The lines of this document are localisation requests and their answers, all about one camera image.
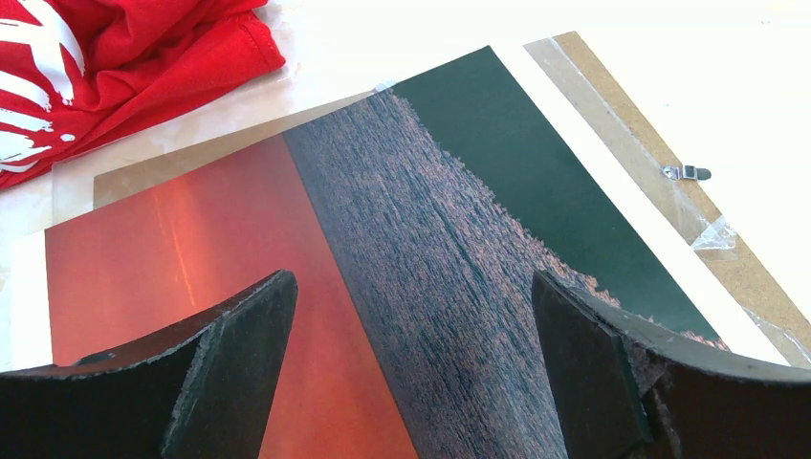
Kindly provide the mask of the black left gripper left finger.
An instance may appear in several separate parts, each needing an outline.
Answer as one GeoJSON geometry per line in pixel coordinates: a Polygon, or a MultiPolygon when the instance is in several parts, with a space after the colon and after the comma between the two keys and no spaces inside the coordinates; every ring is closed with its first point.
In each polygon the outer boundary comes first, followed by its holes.
{"type": "Polygon", "coordinates": [[[297,293],[279,271],[74,364],[3,373],[2,456],[257,457],[297,293]]]}

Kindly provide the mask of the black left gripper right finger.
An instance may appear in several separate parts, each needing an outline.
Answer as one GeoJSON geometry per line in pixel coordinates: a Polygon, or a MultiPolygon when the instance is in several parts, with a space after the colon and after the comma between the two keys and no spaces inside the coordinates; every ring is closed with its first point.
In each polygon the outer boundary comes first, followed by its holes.
{"type": "Polygon", "coordinates": [[[572,458],[806,458],[810,373],[685,338],[551,273],[534,315],[572,458]]]}

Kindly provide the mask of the sunset landscape photo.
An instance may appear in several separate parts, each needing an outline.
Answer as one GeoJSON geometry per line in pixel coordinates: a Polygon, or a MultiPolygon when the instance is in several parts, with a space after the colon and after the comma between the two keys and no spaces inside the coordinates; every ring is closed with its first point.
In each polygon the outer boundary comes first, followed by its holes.
{"type": "Polygon", "coordinates": [[[288,271],[296,309],[255,458],[572,458],[534,315],[545,271],[790,366],[528,68],[475,51],[46,229],[46,365],[288,271]]]}

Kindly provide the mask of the brown fibreboard backing board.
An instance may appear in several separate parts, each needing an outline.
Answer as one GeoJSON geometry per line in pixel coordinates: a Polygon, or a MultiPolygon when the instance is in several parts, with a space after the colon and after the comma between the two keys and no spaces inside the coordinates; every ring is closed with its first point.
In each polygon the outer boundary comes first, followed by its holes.
{"type": "MultiPolygon", "coordinates": [[[[707,194],[689,180],[687,169],[583,39],[575,32],[564,33],[528,43],[524,49],[782,356],[794,366],[809,367],[808,320],[707,194]]],[[[102,208],[165,183],[369,95],[364,91],[234,134],[110,168],[93,180],[93,207],[102,208]]]]}

